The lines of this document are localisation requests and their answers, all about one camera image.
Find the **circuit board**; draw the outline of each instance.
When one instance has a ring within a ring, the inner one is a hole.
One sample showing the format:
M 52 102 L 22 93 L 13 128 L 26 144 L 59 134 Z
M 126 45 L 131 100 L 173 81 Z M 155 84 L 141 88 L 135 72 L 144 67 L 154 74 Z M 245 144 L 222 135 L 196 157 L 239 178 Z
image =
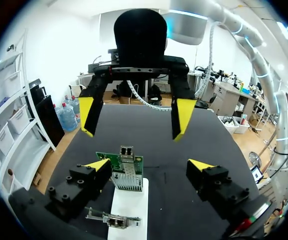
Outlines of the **circuit board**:
M 110 159 L 113 172 L 124 173 L 123 163 L 121 161 L 121 157 L 119 154 L 111 154 L 111 153 L 106 153 L 106 152 L 100 152 L 100 153 L 96 152 L 96 155 L 100 160 Z M 135 156 L 134 160 L 135 160 L 134 161 L 135 173 L 137 175 L 142 175 L 143 174 L 144 157 L 143 156 Z
M 135 156 L 131 146 L 121 146 L 119 154 L 97 152 L 97 157 L 110 159 L 111 180 L 119 190 L 141 192 L 143 190 L 143 156 Z

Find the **white robotic arm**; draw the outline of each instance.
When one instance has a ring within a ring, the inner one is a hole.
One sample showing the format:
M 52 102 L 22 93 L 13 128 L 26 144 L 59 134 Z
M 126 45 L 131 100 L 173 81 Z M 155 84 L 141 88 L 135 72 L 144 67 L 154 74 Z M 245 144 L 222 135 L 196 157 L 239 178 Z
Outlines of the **white robotic arm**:
M 288 154 L 288 101 L 285 92 L 274 92 L 274 82 L 267 63 L 256 49 L 264 42 L 258 30 L 213 0 L 171 0 L 165 18 L 171 23 L 170 38 L 180 43 L 200 44 L 208 18 L 218 22 L 233 35 L 252 63 L 265 94 L 268 112 L 279 114 L 276 152 Z M 285 160 L 288 156 L 282 154 L 273 156 L 273 167 L 278 169 L 282 165 L 287 166 Z

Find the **black table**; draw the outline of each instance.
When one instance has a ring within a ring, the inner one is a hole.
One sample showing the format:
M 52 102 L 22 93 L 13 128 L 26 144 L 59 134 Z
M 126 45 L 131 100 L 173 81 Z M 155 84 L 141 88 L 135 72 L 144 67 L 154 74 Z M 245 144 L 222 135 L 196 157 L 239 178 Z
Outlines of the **black table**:
M 97 161 L 96 151 L 118 153 L 121 145 L 132 145 L 136 155 L 144 156 L 149 240 L 218 240 L 228 227 L 208 202 L 199 199 L 186 178 L 188 159 L 226 167 L 237 184 L 250 189 L 250 198 L 259 195 L 242 152 L 214 113 L 196 108 L 186 134 L 173 142 L 170 112 L 143 105 L 105 105 L 95 137 L 82 131 L 76 134 L 48 185 L 64 181 L 77 163 Z M 98 200 L 87 206 L 110 212 L 113 193 L 114 186 L 108 182 Z M 86 211 L 70 224 L 106 239 L 108 227 L 85 216 Z

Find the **green circuit board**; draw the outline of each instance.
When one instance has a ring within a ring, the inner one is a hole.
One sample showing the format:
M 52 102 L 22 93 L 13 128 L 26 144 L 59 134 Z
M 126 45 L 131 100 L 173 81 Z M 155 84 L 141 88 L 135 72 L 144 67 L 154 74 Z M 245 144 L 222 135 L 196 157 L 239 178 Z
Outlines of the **green circuit board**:
M 110 162 L 112 164 L 113 172 L 119 172 L 124 173 L 123 170 L 123 163 L 121 162 L 120 155 L 119 154 L 111 154 L 106 152 L 96 152 L 96 155 L 98 159 L 110 159 Z M 134 168 L 135 173 L 137 175 L 143 174 L 143 167 L 144 167 L 144 157 L 143 156 L 135 156 L 134 157 Z

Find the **black chair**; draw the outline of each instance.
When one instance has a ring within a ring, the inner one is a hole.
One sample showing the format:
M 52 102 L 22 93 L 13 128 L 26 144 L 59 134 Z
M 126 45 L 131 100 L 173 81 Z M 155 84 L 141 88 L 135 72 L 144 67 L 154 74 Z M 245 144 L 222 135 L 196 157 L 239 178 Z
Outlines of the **black chair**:
M 195 108 L 196 109 L 208 109 L 210 105 L 214 102 L 215 98 L 217 97 L 217 94 L 214 93 L 212 98 L 209 100 L 209 104 L 205 101 L 199 100 L 196 102 Z

